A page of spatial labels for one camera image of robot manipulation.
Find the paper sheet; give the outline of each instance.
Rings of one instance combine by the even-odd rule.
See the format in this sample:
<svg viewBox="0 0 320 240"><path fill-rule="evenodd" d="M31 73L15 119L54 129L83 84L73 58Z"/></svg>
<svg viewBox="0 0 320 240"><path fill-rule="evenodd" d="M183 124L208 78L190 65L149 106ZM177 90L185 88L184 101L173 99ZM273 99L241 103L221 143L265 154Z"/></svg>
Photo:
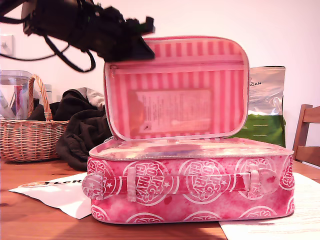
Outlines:
<svg viewBox="0 0 320 240"><path fill-rule="evenodd" d="M320 240L320 184L299 173L291 216L219 222L228 240Z"/></svg>
<svg viewBox="0 0 320 240"><path fill-rule="evenodd" d="M91 214L91 200L82 191L81 182L87 173L48 181L24 184L9 191L39 199L44 204L61 209L69 216L82 219Z"/></svg>

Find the wicker basket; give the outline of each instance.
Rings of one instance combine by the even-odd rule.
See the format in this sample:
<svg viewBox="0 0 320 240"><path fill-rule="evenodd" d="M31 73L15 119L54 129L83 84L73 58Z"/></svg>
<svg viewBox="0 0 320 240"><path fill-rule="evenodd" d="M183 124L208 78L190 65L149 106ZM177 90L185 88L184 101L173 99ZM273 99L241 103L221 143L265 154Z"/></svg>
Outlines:
<svg viewBox="0 0 320 240"><path fill-rule="evenodd" d="M31 162L58 158L56 143L69 121L53 121L47 92L37 75L28 82L28 116L34 110L34 81L43 98L46 121L0 120L0 157L2 161Z"/></svg>

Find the case strap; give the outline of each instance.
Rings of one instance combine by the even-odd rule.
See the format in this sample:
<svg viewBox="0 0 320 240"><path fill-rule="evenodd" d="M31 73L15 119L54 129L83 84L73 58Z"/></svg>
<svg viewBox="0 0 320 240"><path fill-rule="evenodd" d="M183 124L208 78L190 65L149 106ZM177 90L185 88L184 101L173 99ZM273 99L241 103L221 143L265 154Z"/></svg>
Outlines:
<svg viewBox="0 0 320 240"><path fill-rule="evenodd" d="M248 192L270 194L277 190L279 178L270 169L253 168L250 172L213 175L136 176L136 169L127 176L105 177L102 172L90 173L82 182L82 190L91 199L103 200L112 195L127 195L135 202L137 196L212 194Z"/></svg>

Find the pink cosmetic case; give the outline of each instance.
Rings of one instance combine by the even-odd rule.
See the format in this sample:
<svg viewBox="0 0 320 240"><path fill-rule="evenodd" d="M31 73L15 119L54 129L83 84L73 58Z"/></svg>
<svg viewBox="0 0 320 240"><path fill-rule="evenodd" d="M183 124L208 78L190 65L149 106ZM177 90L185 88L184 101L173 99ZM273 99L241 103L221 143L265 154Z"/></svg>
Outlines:
<svg viewBox="0 0 320 240"><path fill-rule="evenodd" d="M82 190L113 224L284 217L293 151L228 138L248 114L249 62L234 41L146 38L155 59L106 63L113 137L93 148Z"/></svg>

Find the wooden table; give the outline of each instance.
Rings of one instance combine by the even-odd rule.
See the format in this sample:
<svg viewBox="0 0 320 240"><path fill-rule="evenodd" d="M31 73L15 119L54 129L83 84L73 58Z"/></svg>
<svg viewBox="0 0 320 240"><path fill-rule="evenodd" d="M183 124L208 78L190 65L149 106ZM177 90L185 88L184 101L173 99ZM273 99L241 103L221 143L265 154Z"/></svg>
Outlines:
<svg viewBox="0 0 320 240"><path fill-rule="evenodd" d="M320 183L319 169L295 161L293 171ZM39 200L8 191L21 184L77 173L59 160L1 162L1 240L226 240L218 222L107 224L91 215L75 219Z"/></svg>

